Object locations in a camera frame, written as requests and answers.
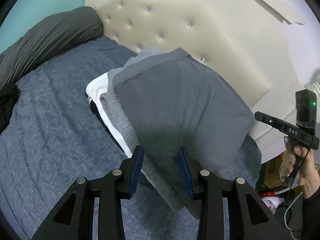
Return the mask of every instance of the person's arm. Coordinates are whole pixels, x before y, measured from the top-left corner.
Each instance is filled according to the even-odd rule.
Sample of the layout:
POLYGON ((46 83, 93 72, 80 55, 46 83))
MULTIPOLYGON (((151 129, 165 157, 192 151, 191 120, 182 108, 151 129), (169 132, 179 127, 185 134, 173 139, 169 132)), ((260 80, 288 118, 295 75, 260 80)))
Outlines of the person's arm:
MULTIPOLYGON (((291 146, 291 142, 286 144, 284 159, 281 169, 281 175, 288 176, 295 163, 295 155, 305 157, 308 150, 302 146, 291 146)), ((320 177, 315 168, 315 159, 313 151, 310 150, 300 173, 298 185, 303 189, 302 216, 303 239, 315 239, 320 235, 320 177)))

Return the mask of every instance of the hand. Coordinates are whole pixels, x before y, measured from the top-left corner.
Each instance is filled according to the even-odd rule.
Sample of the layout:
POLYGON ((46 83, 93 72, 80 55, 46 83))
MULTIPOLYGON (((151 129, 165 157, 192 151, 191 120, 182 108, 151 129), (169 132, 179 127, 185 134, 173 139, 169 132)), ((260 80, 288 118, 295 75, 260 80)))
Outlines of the hand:
MULTIPOLYGON (((296 145, 293 149, 292 142, 290 140, 287 141, 285 148, 286 150, 284 152, 283 163, 280 171, 281 176, 290 175, 293 170, 293 165, 296 162, 295 155, 304 158, 308 152, 308 150, 301 145, 296 145)), ((315 168, 315 159, 312 149, 303 163, 298 185, 302 186, 305 198, 311 197, 320 187, 320 177, 315 168)))

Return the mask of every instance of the blue gripper pad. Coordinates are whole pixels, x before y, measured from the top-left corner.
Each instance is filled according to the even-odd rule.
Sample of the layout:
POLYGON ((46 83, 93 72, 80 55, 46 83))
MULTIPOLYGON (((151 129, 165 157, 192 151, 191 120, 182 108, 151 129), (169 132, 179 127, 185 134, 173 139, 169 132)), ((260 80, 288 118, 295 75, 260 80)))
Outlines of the blue gripper pad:
POLYGON ((133 197, 133 194, 136 193, 137 191, 137 186, 138 186, 138 180, 140 177, 140 172, 141 172, 141 168, 142 168, 142 164, 143 164, 143 156, 144 156, 144 152, 143 152, 143 147, 140 147, 138 156, 137 156, 137 160, 134 164, 134 167, 132 169, 132 173, 130 176, 130 187, 129 187, 129 196, 130 198, 133 197))
POLYGON ((184 157, 183 151, 180 148, 178 153, 178 160, 179 160, 179 166, 180 166, 180 173, 182 175, 182 180, 184 182, 184 187, 186 189, 187 194, 191 199, 194 197, 194 192, 192 189, 192 180, 189 168, 187 166, 186 159, 184 157))

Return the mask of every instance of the white bed frame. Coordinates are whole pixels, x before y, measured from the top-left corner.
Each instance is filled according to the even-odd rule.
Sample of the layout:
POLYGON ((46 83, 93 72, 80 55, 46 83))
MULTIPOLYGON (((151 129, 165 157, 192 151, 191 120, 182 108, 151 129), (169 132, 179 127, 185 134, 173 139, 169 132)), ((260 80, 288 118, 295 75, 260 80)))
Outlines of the white bed frame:
MULTIPOLYGON (((296 58, 299 51, 292 52, 290 42, 295 40, 288 38, 288 33, 291 26, 303 30, 303 25, 308 25, 308 21, 314 24, 314 19, 292 3, 85 0, 85 5, 97 11, 104 24, 104 34, 118 44, 137 53, 145 47, 165 51, 181 47, 218 72, 252 112, 261 111, 295 123, 295 92, 304 86, 297 78, 297 66, 292 63, 292 55, 296 58)), ((310 79, 314 67, 303 67, 310 79)), ((317 93, 320 102, 319 84, 316 82, 308 88, 317 93)), ((255 122, 250 135, 262 151, 262 162, 284 150, 283 134, 268 125, 255 122)))

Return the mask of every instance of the white plastic bottle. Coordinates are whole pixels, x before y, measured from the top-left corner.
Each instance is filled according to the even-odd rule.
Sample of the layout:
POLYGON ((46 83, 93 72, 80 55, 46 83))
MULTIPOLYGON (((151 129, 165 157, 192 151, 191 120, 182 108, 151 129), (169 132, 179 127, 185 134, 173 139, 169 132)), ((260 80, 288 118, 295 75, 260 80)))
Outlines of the white plastic bottle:
POLYGON ((263 202, 271 210, 273 214, 276 214, 277 207, 284 202, 284 198, 279 197, 263 197, 263 202))

